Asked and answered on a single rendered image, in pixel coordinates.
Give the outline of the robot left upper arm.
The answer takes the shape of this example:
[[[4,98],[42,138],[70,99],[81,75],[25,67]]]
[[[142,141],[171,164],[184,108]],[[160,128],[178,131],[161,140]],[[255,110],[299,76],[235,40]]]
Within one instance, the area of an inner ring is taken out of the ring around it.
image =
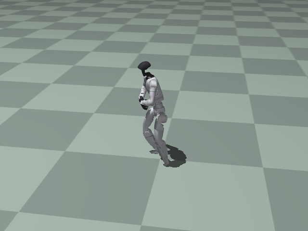
[[[155,80],[151,80],[149,84],[150,92],[149,92],[149,97],[150,97],[150,104],[151,106],[155,105],[155,92],[157,88],[157,82]]]

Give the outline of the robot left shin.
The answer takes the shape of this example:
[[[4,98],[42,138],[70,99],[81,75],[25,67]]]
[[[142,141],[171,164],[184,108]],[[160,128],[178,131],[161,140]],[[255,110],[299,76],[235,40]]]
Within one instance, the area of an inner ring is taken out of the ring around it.
[[[160,148],[157,146],[157,149],[158,149],[158,152],[159,152],[163,162],[166,165],[169,164],[168,157],[167,157],[168,152],[167,152],[166,142],[162,141],[162,143],[160,145]]]

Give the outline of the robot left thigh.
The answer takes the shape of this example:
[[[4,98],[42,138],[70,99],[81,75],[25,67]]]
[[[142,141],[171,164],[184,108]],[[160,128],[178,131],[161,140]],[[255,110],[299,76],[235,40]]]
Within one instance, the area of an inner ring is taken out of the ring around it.
[[[167,122],[167,115],[164,114],[164,112],[160,112],[159,115],[156,116],[155,124],[154,124],[154,138],[156,145],[160,148],[160,145],[162,143],[162,137],[164,132],[164,125],[161,123]]]

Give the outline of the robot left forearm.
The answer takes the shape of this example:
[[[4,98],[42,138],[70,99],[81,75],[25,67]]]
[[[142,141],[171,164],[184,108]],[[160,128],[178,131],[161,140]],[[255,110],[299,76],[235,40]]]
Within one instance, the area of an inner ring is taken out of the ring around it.
[[[149,99],[148,100],[143,100],[143,101],[141,101],[140,104],[145,105],[145,106],[150,106],[149,105],[150,104],[150,100]]]

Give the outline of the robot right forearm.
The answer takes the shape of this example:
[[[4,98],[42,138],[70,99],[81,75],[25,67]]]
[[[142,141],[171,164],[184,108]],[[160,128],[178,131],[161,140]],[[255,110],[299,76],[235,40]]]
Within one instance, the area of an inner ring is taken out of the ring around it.
[[[143,86],[142,86],[142,88],[143,88]],[[143,90],[142,88],[141,88],[141,91],[140,91],[139,99],[140,99],[140,96],[142,96],[144,98],[144,96],[146,94],[146,90]]]

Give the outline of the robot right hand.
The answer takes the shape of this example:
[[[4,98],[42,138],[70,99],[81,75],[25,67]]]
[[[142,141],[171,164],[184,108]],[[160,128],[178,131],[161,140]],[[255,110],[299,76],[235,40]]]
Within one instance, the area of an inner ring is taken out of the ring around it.
[[[143,98],[142,96],[140,96],[139,102],[141,102],[142,100],[144,100],[144,98]],[[144,105],[144,106],[142,106],[142,107],[143,107],[144,110],[147,110],[147,109],[148,109],[148,108],[147,108],[148,106],[145,106],[145,105]]]

